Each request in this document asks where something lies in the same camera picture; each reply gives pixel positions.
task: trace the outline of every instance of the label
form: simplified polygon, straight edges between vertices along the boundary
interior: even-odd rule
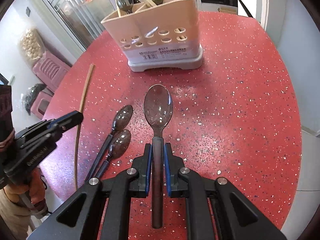
[[[131,63],[194,58],[199,54],[199,43],[189,41],[183,44],[158,45],[130,51],[124,50],[124,54]]]

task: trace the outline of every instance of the spoon handle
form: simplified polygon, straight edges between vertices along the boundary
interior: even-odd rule
[[[152,139],[152,227],[161,228],[163,220],[163,138]]]
[[[109,167],[110,161],[108,161],[108,160],[104,160],[103,161],[103,163],[101,164],[99,170],[97,171],[97,174],[94,176],[95,178],[101,179],[102,175],[105,173],[105,171]]]
[[[103,156],[105,155],[105,152],[107,151],[107,149],[109,148],[109,144],[111,142],[111,139],[112,139],[112,134],[110,133],[108,135],[108,137],[105,139],[97,157],[95,158],[93,164],[92,164],[92,167],[91,169],[89,170],[89,173],[87,175],[87,177],[85,178],[85,182],[87,182],[89,179],[91,179],[94,175],[94,172],[96,171],[100,161],[102,160]]]

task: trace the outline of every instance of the barcode label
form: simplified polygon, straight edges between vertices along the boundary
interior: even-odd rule
[[[149,60],[149,59],[157,59],[158,55],[157,54],[148,54],[148,55],[142,55],[144,60]]]

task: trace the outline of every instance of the metal screw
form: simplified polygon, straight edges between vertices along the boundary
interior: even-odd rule
[[[96,185],[96,184],[98,184],[98,182],[99,182],[99,179],[97,179],[97,178],[89,179],[89,184],[90,185]]]
[[[217,181],[220,185],[226,185],[228,183],[228,180],[224,177],[218,178]]]
[[[188,173],[190,172],[190,169],[189,169],[189,168],[186,168],[186,167],[183,167],[183,168],[180,169],[180,172],[181,172],[182,174],[188,174]]]
[[[129,169],[127,169],[127,173],[129,174],[129,175],[133,175],[133,174],[135,174],[137,172],[137,170],[135,169],[135,168],[129,168]]]

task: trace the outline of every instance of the person's hand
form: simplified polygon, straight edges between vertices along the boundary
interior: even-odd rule
[[[44,199],[45,189],[40,178],[40,169],[35,168],[31,174],[32,179],[29,185],[14,185],[12,183],[4,187],[4,192],[11,202],[19,202],[19,194],[23,194],[29,190],[31,203],[36,204]]]

